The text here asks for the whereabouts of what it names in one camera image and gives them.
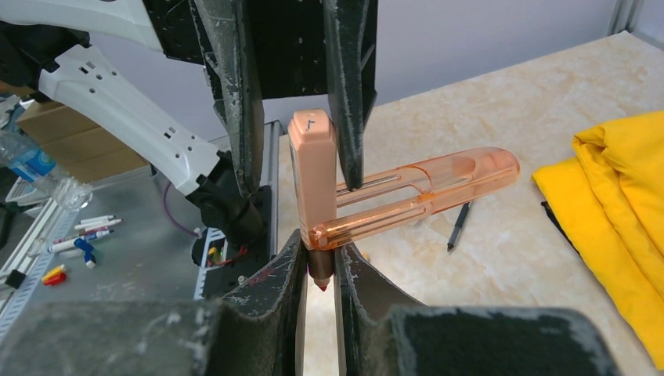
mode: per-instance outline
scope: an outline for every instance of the cable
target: cable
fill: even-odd
[[[235,255],[235,257],[231,258],[230,260],[225,260],[225,261],[220,261],[220,262],[209,262],[209,261],[208,262],[211,263],[213,266],[224,266],[226,264],[230,264],[233,261],[237,261],[237,259],[239,259],[240,257],[246,255],[248,252],[249,252],[249,250],[242,245],[242,246],[240,246],[240,251],[237,252],[237,255]]]
[[[171,212],[168,210],[168,205],[166,204],[166,196],[168,195],[168,191],[171,189],[171,186],[173,184],[171,182],[168,182],[166,185],[166,189],[164,190],[164,194],[161,197],[161,205],[164,207],[164,212],[166,212],[166,216],[168,217],[168,220],[171,221],[173,226],[177,227],[180,229],[183,233],[186,233],[187,235],[190,235],[191,237],[196,237],[200,238],[200,233],[196,233],[192,230],[187,229],[183,225],[181,225],[178,221],[173,218],[173,215],[171,215]]]

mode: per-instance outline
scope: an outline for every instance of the pen clip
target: pen clip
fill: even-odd
[[[513,154],[479,147],[367,176],[359,190],[350,191],[341,183],[338,208],[405,187],[415,188],[419,195],[323,222],[310,229],[309,243],[317,250],[340,247],[496,192],[518,176]]]

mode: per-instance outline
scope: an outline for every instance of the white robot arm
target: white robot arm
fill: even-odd
[[[259,238],[265,225],[251,199],[240,194],[230,154],[123,79],[89,44],[86,31],[161,51],[138,0],[0,0],[0,81],[29,85],[101,125],[164,173],[200,209],[203,222],[229,241]]]
[[[216,146],[189,129],[127,82],[95,47],[75,45],[43,70],[39,91],[104,127],[189,195],[219,162]]]

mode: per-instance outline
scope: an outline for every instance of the white wall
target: white wall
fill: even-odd
[[[616,0],[379,0],[377,104],[607,35]],[[199,136],[225,134],[202,67],[94,34],[116,68]],[[265,119],[327,108],[325,96],[265,101]]]
[[[642,1],[634,31],[664,45],[664,1]]]

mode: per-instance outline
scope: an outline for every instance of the red wire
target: red wire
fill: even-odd
[[[236,261],[240,257],[246,255],[247,252],[249,252],[249,250],[246,249],[244,246],[241,246],[240,251],[237,252],[237,255],[235,255],[235,257],[231,258],[230,260],[225,260],[225,261],[221,261],[221,262],[213,262],[212,265],[214,265],[214,266],[224,266],[226,264],[230,264],[231,262]]]

